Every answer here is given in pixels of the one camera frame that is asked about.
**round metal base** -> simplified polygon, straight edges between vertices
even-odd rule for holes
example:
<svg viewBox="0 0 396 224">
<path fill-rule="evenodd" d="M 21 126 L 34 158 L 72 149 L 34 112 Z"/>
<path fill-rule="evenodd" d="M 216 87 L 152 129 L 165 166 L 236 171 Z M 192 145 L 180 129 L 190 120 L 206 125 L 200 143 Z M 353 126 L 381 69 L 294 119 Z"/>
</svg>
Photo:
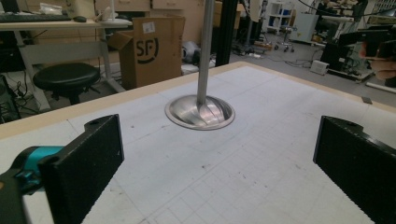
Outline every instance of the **round metal base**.
<svg viewBox="0 0 396 224">
<path fill-rule="evenodd" d="M 197 104 L 196 95 L 187 95 L 170 102 L 166 116 L 174 123 L 194 130 L 215 130 L 233 122 L 235 111 L 226 102 L 206 96 L 205 104 Z"/>
</svg>

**round cushion seat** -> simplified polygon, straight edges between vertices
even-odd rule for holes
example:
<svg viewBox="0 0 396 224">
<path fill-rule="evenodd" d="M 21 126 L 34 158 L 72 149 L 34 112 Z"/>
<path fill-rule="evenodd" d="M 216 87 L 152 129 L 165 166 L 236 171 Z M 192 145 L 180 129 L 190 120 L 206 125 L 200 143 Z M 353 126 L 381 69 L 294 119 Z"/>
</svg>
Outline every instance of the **round cushion seat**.
<svg viewBox="0 0 396 224">
<path fill-rule="evenodd" d="M 42 69 L 33 82 L 45 91 L 72 91 L 89 87 L 99 78 L 99 69 L 89 64 L 65 63 Z"/>
</svg>

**cardboard box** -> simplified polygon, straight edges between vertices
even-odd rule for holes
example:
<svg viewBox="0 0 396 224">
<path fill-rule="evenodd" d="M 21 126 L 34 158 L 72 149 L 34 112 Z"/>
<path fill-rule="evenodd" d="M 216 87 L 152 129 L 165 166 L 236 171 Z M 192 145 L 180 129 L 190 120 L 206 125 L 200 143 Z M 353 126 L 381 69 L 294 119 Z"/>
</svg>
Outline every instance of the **cardboard box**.
<svg viewBox="0 0 396 224">
<path fill-rule="evenodd" d="M 222 9 L 222 2 L 216 1 L 215 3 L 215 15 L 213 16 L 213 26 L 220 27 L 220 20 L 221 20 L 221 9 Z M 244 6 L 242 4 L 238 4 L 236 7 L 236 16 L 235 16 L 235 23 L 233 24 L 233 28 L 235 30 L 239 27 L 239 21 L 241 18 L 241 12 L 245 11 Z"/>
<path fill-rule="evenodd" d="M 134 18 L 133 31 L 107 42 L 119 51 L 122 87 L 130 90 L 181 76 L 185 18 Z"/>
</svg>

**black post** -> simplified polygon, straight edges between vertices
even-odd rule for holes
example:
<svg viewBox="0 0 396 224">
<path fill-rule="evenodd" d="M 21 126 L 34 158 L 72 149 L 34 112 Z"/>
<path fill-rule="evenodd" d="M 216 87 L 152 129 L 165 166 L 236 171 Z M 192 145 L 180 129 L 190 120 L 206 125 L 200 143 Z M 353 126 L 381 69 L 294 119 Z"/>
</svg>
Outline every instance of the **black post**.
<svg viewBox="0 0 396 224">
<path fill-rule="evenodd" d="M 238 0 L 222 1 L 216 66 L 227 64 L 230 61 L 237 5 Z"/>
</svg>

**black stool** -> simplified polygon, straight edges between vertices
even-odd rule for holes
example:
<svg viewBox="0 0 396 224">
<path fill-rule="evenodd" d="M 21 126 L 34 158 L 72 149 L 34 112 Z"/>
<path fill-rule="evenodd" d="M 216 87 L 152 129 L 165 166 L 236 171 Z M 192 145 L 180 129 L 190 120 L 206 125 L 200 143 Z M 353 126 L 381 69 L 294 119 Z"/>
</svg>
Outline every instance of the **black stool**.
<svg viewBox="0 0 396 224">
<path fill-rule="evenodd" d="M 35 85 L 44 91 L 52 91 L 52 98 L 69 98 L 71 105 L 79 103 L 78 96 L 100 79 L 100 71 L 86 63 L 57 64 L 37 72 L 33 77 Z"/>
</svg>

